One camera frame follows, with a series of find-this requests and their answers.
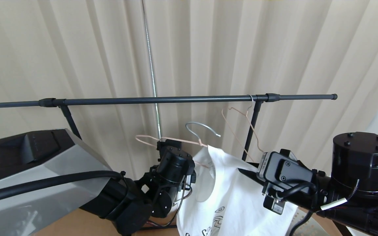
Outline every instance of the curtain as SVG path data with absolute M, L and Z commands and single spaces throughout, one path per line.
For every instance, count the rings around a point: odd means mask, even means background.
M 0 102 L 55 98 L 338 94 L 338 99 L 264 103 L 256 125 L 264 151 L 290 149 L 330 171 L 332 138 L 364 131 L 378 110 L 378 1 L 0 1 Z M 243 103 L 159 104 L 163 136 L 241 157 Z M 83 140 L 114 170 L 139 178 L 158 151 L 148 105 L 71 106 Z M 67 128 L 58 108 L 0 109 L 0 138 Z M 184 145 L 195 154 L 200 147 Z M 249 155 L 258 161 L 256 138 Z

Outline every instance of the wire hanger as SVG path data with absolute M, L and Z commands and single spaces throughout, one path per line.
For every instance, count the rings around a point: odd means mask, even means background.
M 170 138 L 170 137 L 160 137 L 159 139 L 156 138 L 156 137 L 153 137 L 153 136 L 150 136 L 150 135 L 144 135 L 144 134 L 138 134 L 138 135 L 135 135 L 135 139 L 138 141 L 138 142 L 141 142 L 143 144 L 146 144 L 146 145 L 150 145 L 150 146 L 153 146 L 153 147 L 157 147 L 156 145 L 153 145 L 151 143 L 148 143 L 148 142 L 144 142 L 142 141 L 141 139 L 139 139 L 139 137 L 144 137 L 144 138 L 151 138 L 151 139 L 154 139 L 156 141 L 160 141 L 162 139 L 170 139 L 170 140 L 175 140 L 175 141 L 180 141 L 180 142 L 185 142 L 185 143 L 189 143 L 189 144 L 195 144 L 195 145 L 199 145 L 199 146 L 203 146 L 203 147 L 208 147 L 207 145 L 203 144 L 202 141 L 201 141 L 201 138 L 194 132 L 192 131 L 188 125 L 189 124 L 197 124 L 197 125 L 201 125 L 203 127 L 206 127 L 208 130 L 211 130 L 212 133 L 214 133 L 216 136 L 218 137 L 221 137 L 221 135 L 219 135 L 218 133 L 215 132 L 215 130 L 213 130 L 211 127 L 205 125 L 205 124 L 202 124 L 202 123 L 199 123 L 199 122 L 194 122 L 194 121 L 190 121 L 190 122 L 187 122 L 185 127 L 186 129 L 193 133 L 197 138 L 198 138 L 198 142 L 194 142 L 194 141 L 189 141 L 189 140 L 184 140 L 184 139 L 175 139 L 175 138 Z
M 230 107 L 228 110 L 231 110 L 231 109 L 234 109 L 235 111 L 237 111 L 238 113 L 242 114 L 244 117 L 246 117 L 246 120 L 247 122 L 249 123 L 250 127 L 252 128 L 253 130 L 253 133 L 255 134 L 255 137 L 256 137 L 256 140 L 257 140 L 257 143 L 258 143 L 258 149 L 259 151 L 261 151 L 262 153 L 264 153 L 264 151 L 259 147 L 259 138 L 258 138 L 258 134 L 256 134 L 256 131 L 255 131 L 255 128 L 253 127 L 252 123 L 250 122 L 249 120 L 249 117 L 247 116 L 249 114 L 249 109 L 253 106 L 253 97 L 252 95 L 249 95 L 250 98 L 252 99 L 252 104 L 247 108 L 246 110 L 246 113 L 243 113 L 241 111 L 239 111 L 238 109 L 235 109 L 234 107 Z M 253 160 L 253 158 L 249 155 L 248 151 L 246 151 L 246 149 L 243 147 L 242 143 L 240 142 L 240 140 L 237 138 L 236 134 L 234 133 L 233 129 L 231 128 L 230 124 L 228 123 L 227 119 L 225 118 L 225 115 L 224 115 L 224 109 L 221 110 L 221 114 L 222 114 L 222 117 L 224 118 L 225 120 L 225 123 L 227 124 L 228 128 L 230 129 L 231 133 L 233 133 L 234 137 L 236 138 L 237 142 L 240 144 L 240 146 L 243 148 L 243 150 L 246 152 L 247 156 L 250 158 L 250 160 Z

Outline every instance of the white t-shirt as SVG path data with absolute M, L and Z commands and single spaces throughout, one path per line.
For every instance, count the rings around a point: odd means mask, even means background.
M 177 215 L 181 236 L 285 235 L 297 206 L 285 203 L 282 215 L 264 208 L 262 186 L 237 170 L 254 166 L 211 146 L 193 160 L 209 168 L 196 164 L 193 193 Z

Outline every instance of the hanger hook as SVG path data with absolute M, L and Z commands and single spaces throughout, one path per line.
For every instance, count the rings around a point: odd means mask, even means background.
M 253 107 L 253 103 L 254 103 L 254 101 L 253 101 L 253 96 L 252 95 L 250 95 L 250 94 L 248 94 L 249 96 L 250 96 L 250 98 L 252 99 L 252 104 L 250 105 L 250 107 L 248 107 L 247 108 L 247 110 L 249 110 L 251 107 Z
M 211 130 L 211 132 L 214 133 L 216 136 L 221 137 L 221 135 L 219 135 L 218 133 L 216 133 L 215 130 L 213 130 L 211 127 L 209 127 L 209 126 L 207 126 L 205 124 L 202 124 L 202 123 L 199 123 L 199 122 L 195 122 L 195 121 L 187 122 L 186 123 L 186 129 L 189 132 L 193 133 L 198 138 L 198 140 L 201 140 L 201 138 L 188 127 L 189 124 L 197 124 L 197 125 L 203 126 L 203 127 L 207 128 L 208 130 Z

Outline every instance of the screw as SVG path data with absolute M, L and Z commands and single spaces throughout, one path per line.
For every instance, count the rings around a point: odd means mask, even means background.
M 322 190 L 321 190 L 321 194 L 322 194 L 323 196 L 327 196 L 328 193 L 327 193 L 326 190 L 322 189 Z

